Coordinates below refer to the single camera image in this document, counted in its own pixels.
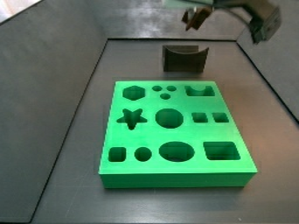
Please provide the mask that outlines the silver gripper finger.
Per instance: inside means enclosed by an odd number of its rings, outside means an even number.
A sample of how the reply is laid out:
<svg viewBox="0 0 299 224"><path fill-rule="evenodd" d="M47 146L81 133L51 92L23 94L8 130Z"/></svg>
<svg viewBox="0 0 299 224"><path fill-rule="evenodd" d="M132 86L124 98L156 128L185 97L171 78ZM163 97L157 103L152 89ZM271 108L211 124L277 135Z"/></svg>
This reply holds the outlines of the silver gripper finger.
<svg viewBox="0 0 299 224"><path fill-rule="evenodd" d="M183 13L181 21L183 21L185 24L192 20L195 11L196 11L195 8L188 8L188 9L185 10L185 12Z"/></svg>

